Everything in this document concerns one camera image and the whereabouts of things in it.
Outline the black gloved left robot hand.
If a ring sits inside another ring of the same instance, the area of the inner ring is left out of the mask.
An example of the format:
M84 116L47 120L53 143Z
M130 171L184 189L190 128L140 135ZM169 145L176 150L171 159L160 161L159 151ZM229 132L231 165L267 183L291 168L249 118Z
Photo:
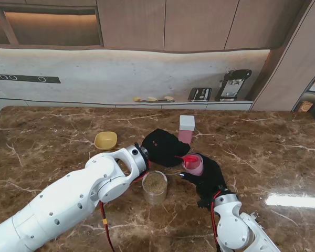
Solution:
M182 157L187 155L191 147L178 138L162 129L155 129L148 134L142 144L148 152L149 160L163 167L175 167L180 165Z

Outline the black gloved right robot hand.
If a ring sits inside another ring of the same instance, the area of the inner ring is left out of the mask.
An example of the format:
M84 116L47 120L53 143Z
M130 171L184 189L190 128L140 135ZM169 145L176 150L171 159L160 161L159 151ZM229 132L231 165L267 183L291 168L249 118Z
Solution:
M203 160L203 173L196 176L182 172L179 176L196 186L196 192L201 199L212 198L218 191L228 189L222 171L218 163L199 154Z

